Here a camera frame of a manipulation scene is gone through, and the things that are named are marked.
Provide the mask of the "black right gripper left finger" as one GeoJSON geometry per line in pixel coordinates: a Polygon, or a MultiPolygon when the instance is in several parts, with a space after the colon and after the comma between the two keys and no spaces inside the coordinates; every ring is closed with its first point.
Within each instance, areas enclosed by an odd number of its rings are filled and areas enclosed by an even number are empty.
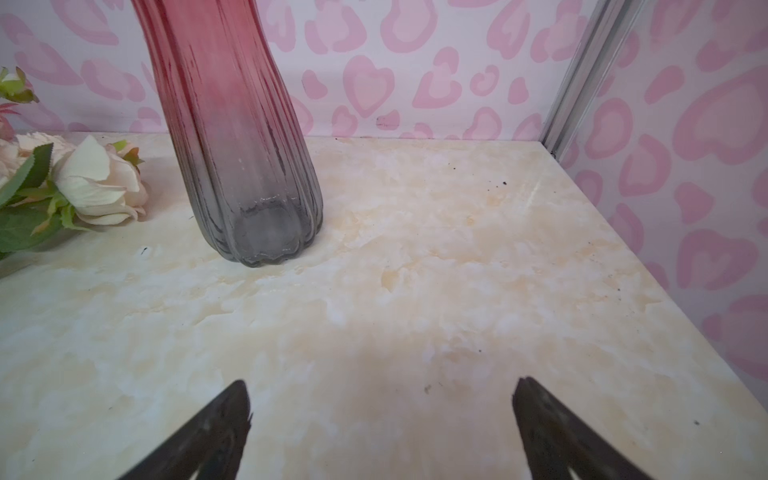
{"type": "Polygon", "coordinates": [[[250,428],[246,383],[236,380],[122,478],[234,479],[250,428]]]}

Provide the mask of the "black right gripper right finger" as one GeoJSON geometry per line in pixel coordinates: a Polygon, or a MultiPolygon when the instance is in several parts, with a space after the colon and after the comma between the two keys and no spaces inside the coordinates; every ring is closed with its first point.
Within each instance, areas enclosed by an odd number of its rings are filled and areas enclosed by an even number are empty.
{"type": "Polygon", "coordinates": [[[520,378],[511,404],[534,479],[651,479],[536,379],[520,378]]]}

